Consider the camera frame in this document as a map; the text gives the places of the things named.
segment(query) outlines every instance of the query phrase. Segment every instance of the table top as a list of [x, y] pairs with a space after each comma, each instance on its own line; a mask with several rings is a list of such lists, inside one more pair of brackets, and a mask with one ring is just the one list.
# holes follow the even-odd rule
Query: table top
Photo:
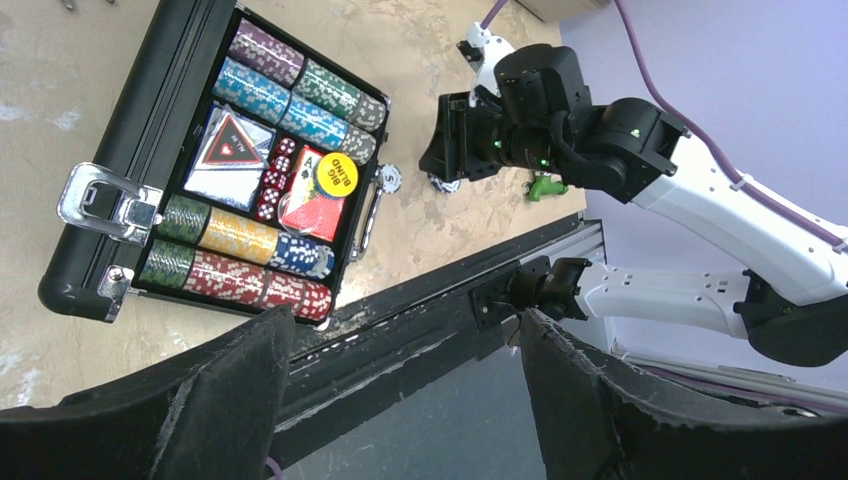
[[[429, 144], [440, 94], [469, 88], [456, 51], [488, 0], [248, 0], [258, 14], [385, 91], [393, 101], [381, 163], [397, 165], [400, 192], [385, 196], [371, 246], [345, 275], [344, 305], [585, 208], [568, 195], [530, 204], [526, 171], [436, 192], [417, 162]], [[244, 321], [131, 298], [107, 325], [62, 317], [36, 289], [63, 225], [56, 202], [67, 174], [94, 157], [157, 2], [13, 2], [0, 9], [0, 408], [48, 406], [214, 338]], [[492, 28], [516, 47], [559, 44], [510, 4]]]

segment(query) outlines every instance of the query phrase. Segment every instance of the green toy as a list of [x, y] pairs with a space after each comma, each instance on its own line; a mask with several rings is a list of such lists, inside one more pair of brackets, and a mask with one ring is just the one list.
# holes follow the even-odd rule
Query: green toy
[[527, 199], [531, 202], [539, 202], [542, 197], [547, 195], [565, 195], [568, 193], [568, 186], [560, 182], [553, 181], [553, 174], [538, 173], [536, 181], [525, 184], [527, 187]]

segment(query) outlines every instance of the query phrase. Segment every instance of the screw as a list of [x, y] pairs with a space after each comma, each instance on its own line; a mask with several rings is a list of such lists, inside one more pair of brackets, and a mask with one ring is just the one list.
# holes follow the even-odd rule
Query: screw
[[119, 282], [124, 279], [124, 271], [118, 267], [113, 267], [109, 269], [109, 279], [115, 282]]

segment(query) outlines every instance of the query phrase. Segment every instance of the wall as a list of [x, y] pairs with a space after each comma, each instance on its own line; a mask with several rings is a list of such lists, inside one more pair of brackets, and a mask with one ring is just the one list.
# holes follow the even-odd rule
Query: wall
[[[848, 125], [848, 2], [818, 0], [629, 0], [627, 6], [660, 92], [698, 122], [740, 170], [839, 224]], [[563, 21], [597, 104], [650, 98], [614, 6]], [[648, 269], [741, 265], [689, 231], [635, 206], [590, 192], [610, 263]], [[745, 341], [713, 332], [616, 319], [628, 350], [705, 365], [791, 375], [848, 391], [848, 355], [817, 369], [788, 367]]]

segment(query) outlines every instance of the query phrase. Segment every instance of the yellow poker chip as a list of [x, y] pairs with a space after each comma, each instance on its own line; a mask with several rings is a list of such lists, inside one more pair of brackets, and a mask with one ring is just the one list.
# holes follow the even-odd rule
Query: yellow poker chip
[[330, 198], [344, 198], [356, 190], [359, 170], [356, 163], [343, 153], [331, 153], [315, 167], [315, 186]]

